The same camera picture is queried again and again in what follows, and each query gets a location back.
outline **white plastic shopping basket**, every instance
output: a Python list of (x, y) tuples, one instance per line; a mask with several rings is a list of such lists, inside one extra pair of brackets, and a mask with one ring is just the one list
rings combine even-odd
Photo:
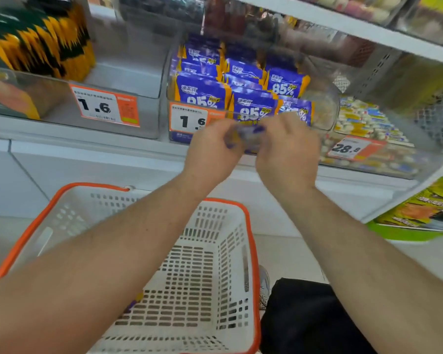
[[(104, 184), (64, 186), (15, 244), (0, 278), (146, 194)], [(246, 208), (219, 199), (201, 202), (143, 292), (91, 353), (254, 354), (259, 273)]]

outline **store shelf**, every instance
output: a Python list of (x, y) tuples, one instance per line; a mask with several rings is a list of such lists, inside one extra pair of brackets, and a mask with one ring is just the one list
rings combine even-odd
[(406, 35), (400, 31), (350, 17), (300, 0), (239, 0), (275, 12), (370, 40), (384, 46), (443, 62), (443, 46)]

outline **person's right hand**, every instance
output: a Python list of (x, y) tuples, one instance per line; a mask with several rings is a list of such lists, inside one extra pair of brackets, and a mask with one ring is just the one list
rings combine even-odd
[(315, 187), (320, 140), (315, 131), (289, 112), (264, 118), (266, 131), (256, 159), (256, 169), (277, 199), (302, 194)]

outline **floor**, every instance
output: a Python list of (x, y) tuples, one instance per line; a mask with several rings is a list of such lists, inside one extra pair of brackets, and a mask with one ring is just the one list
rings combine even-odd
[[(0, 217), (0, 263), (31, 219)], [(259, 263), (270, 277), (271, 286), (285, 278), (327, 283), (320, 265), (302, 238), (255, 235)], [(443, 279), (443, 237), (428, 244), (396, 244), (405, 254)]]

